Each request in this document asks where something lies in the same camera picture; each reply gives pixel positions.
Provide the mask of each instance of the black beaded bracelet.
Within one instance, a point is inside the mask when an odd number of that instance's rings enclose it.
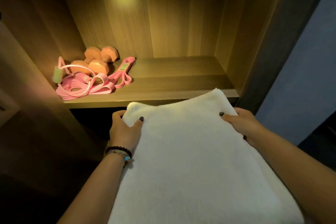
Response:
[[[110,150],[121,150],[124,151],[128,154],[128,156],[130,158],[132,158],[132,153],[129,149],[126,149],[124,147],[120,147],[120,146],[111,146],[111,147],[107,147],[107,149],[105,150],[105,154],[108,153]]]

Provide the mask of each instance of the wooden shelf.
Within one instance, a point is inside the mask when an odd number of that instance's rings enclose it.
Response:
[[[119,67],[115,62],[111,70]],[[123,107],[136,101],[151,105],[174,103],[218,88],[230,100],[238,96],[215,57],[179,57],[137,59],[130,76],[134,82],[112,94],[89,95],[64,101],[69,109]]]

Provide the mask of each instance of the person's left hand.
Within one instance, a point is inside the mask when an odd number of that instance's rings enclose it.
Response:
[[[126,110],[114,112],[112,114],[112,127],[110,129],[110,146],[124,147],[130,151],[137,145],[141,136],[141,128],[144,120],[137,120],[132,127],[127,126],[121,119]]]

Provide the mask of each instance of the orange dumbbell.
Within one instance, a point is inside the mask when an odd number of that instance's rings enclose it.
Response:
[[[80,65],[80,66],[85,66],[85,67],[89,67],[89,63],[92,60],[100,60],[102,59],[102,57],[100,56],[100,50],[96,47],[89,47],[86,49],[85,53],[84,53],[86,59],[83,60],[75,60],[74,62],[71,63],[71,65]],[[90,71],[82,68],[82,67],[70,67],[70,70],[72,73],[76,73],[76,72],[82,72],[85,73],[86,75],[90,75]]]
[[[88,68],[99,74],[109,72],[108,62],[115,62],[118,58],[118,51],[112,46],[105,46],[100,52],[101,60],[92,60]]]

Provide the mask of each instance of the gray wall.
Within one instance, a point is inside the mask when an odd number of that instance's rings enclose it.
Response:
[[[336,111],[336,0],[321,0],[256,115],[295,145]]]

